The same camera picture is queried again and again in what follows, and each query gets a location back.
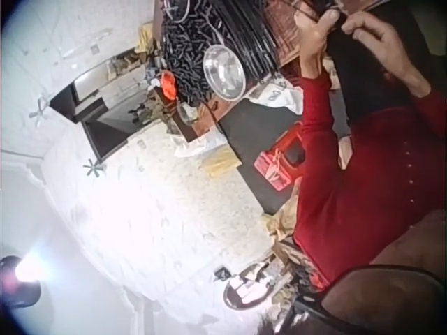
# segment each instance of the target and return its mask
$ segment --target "white wall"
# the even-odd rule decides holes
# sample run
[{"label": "white wall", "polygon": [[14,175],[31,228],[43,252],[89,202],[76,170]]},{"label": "white wall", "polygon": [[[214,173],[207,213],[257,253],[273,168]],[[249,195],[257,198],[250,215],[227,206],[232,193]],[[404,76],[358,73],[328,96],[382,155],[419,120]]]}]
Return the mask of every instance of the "white wall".
[{"label": "white wall", "polygon": [[81,254],[44,192],[23,172],[3,171],[1,181],[1,256],[33,253],[50,270],[39,302],[17,312],[30,335],[129,334],[117,289]]},{"label": "white wall", "polygon": [[[154,0],[24,0],[1,35],[2,149],[44,156],[72,124],[48,108],[35,128],[40,95],[53,97],[75,78],[135,47]],[[99,46],[93,55],[90,47]]]}]

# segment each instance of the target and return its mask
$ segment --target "metal bowl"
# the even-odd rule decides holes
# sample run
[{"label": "metal bowl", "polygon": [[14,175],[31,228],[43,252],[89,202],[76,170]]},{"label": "metal bowl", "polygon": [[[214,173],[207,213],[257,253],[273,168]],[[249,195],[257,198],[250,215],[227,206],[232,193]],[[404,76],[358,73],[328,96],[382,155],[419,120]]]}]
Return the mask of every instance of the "metal bowl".
[{"label": "metal bowl", "polygon": [[227,101],[243,97],[247,79],[242,63],[225,45],[212,45],[203,57],[203,72],[212,90]]}]

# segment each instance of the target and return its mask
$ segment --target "red long-sleeve top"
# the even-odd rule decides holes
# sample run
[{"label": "red long-sleeve top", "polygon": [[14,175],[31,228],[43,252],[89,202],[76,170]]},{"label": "red long-sleeve top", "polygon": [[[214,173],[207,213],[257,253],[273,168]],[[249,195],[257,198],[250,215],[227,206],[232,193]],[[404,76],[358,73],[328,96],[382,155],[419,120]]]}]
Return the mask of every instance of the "red long-sleeve top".
[{"label": "red long-sleeve top", "polygon": [[303,79],[302,88],[306,161],[293,237],[327,284],[446,207],[446,102],[432,90],[413,107],[363,118],[341,170],[329,78]]}]

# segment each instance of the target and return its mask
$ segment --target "plastic bag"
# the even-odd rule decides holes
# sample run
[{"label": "plastic bag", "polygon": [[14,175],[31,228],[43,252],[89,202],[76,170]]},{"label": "plastic bag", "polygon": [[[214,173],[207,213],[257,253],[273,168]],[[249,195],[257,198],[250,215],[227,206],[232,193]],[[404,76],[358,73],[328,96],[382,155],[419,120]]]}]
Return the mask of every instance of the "plastic bag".
[{"label": "plastic bag", "polygon": [[272,108],[285,107],[302,114],[302,89],[293,87],[284,77],[272,78],[266,85],[255,89],[247,97],[250,102]]},{"label": "plastic bag", "polygon": [[201,155],[228,143],[225,135],[219,132],[216,127],[212,127],[206,134],[190,143],[182,135],[170,136],[176,146],[174,156],[179,158]]}]

